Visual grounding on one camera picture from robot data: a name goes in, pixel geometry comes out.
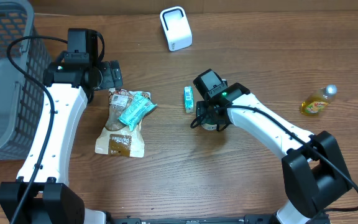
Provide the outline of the green lid jar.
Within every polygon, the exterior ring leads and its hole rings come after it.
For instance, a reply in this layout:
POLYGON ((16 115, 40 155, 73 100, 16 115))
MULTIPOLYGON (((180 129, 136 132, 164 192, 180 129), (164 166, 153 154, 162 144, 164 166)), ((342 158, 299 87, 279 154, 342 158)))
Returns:
POLYGON ((208 124, 208 123, 203 123, 201 126, 202 126, 205 130, 208 130, 208 131, 217 130, 217 127, 218 127, 217 124, 208 124))

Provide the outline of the small teal white box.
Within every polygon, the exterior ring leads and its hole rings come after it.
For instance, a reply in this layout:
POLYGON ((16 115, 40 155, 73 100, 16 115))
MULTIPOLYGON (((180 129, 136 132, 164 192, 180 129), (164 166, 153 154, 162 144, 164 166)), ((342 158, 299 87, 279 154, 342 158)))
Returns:
POLYGON ((184 87, 184 106, 186 113, 194 112, 194 98, 193 98, 193 89, 191 86, 184 87))

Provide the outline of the teal snack packet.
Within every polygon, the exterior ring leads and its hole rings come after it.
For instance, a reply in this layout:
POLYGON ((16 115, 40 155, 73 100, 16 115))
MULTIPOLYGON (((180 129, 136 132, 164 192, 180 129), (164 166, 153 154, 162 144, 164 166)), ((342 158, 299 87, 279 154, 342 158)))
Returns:
POLYGON ((133 131, 143 117, 154 110, 156 106, 150 99, 137 93, 130 106, 124 110, 118 120, 128 126, 130 131, 133 131))

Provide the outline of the beige brown snack bag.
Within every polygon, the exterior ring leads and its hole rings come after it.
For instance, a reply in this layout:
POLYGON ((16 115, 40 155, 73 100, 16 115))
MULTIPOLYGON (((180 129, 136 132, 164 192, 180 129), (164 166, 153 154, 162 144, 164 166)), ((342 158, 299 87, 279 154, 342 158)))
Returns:
POLYGON ((133 131, 118 120, 137 93, 151 99, 150 92, 109 89, 109 118, 96 140, 94 151, 109 156, 144 157, 145 144, 140 133, 141 121, 133 131))

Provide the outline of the yellow liquid bottle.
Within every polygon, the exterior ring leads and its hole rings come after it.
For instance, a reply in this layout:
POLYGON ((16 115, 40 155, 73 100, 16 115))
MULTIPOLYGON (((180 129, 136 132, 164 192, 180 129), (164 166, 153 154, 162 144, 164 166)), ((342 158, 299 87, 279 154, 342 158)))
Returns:
POLYGON ((336 85, 327 85, 313 92, 300 106, 300 113, 307 116, 319 115, 337 95, 336 85))

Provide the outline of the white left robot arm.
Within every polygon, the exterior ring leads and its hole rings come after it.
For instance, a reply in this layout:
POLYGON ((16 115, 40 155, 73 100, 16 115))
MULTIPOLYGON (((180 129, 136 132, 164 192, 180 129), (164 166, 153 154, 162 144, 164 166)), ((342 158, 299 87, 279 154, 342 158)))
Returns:
POLYGON ((67 50, 44 70, 41 81, 12 65, 44 92, 42 113, 30 152, 16 180, 0 184, 0 205, 10 223, 111 222, 108 212, 90 210, 68 186, 68 168, 78 123, 98 90, 123 85, 118 61, 104 61, 102 34, 70 28, 67 50))

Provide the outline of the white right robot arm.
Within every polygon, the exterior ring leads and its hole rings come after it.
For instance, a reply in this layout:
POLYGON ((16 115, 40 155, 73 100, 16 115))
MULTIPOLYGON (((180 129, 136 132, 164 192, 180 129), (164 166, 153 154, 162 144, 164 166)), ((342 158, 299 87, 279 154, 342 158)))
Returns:
POLYGON ((198 75, 194 86, 202 96, 191 123, 230 124, 258 139, 281 161, 288 202, 270 223, 326 223, 329 206, 352 188, 352 181, 335 137, 313 134, 292 125, 264 106, 240 83, 228 85, 211 69, 198 75))

